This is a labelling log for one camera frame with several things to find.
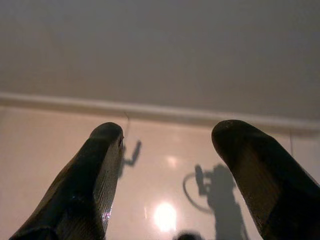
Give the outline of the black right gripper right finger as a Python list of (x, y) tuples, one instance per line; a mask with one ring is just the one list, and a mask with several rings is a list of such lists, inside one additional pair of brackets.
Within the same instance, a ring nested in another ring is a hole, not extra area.
[(214, 126), (211, 140), (263, 239), (319, 239), (320, 186), (275, 138), (231, 119)]

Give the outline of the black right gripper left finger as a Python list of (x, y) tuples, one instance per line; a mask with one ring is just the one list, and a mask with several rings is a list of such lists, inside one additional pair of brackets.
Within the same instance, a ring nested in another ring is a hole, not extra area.
[(124, 152), (122, 128), (96, 127), (12, 240), (104, 240)]

